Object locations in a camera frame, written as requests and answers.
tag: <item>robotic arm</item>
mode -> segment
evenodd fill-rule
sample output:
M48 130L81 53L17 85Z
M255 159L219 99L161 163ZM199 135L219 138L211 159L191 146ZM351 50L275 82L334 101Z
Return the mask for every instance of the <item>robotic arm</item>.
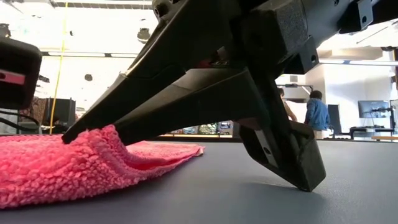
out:
M317 47L357 32L393 0L153 0L159 25L130 68L62 136L113 124L124 144L178 128L233 120L249 155L301 190L326 176L313 131L290 122L275 79L305 74ZM220 48L229 63L198 68Z

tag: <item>pink microfiber cloth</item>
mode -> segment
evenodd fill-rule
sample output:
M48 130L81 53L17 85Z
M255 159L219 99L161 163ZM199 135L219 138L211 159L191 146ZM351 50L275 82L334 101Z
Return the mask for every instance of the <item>pink microfiber cloth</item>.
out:
M0 137L0 208L92 197L158 177L204 147L139 142L125 147L114 126L61 136Z

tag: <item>gray mat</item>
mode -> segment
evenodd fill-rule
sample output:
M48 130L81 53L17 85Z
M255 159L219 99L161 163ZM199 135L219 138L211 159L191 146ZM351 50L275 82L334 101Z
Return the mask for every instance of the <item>gray mat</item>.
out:
M0 223L397 223L398 144L320 142L328 177L312 193L256 164L242 144L203 145L203 157L159 179L89 200L0 211Z

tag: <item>blue shirt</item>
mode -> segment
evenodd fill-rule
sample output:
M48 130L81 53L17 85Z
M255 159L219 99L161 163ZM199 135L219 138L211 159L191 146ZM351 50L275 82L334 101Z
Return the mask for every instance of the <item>blue shirt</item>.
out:
M328 107L322 100L311 98L308 101L304 123L317 131L323 131L329 128L330 118Z

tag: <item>towel fold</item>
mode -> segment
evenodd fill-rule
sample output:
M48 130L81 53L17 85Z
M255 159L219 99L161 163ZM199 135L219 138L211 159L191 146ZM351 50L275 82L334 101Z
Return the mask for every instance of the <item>towel fold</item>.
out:
M61 136L0 137L0 208L92 197L158 177L204 147L139 142L125 147L114 126Z

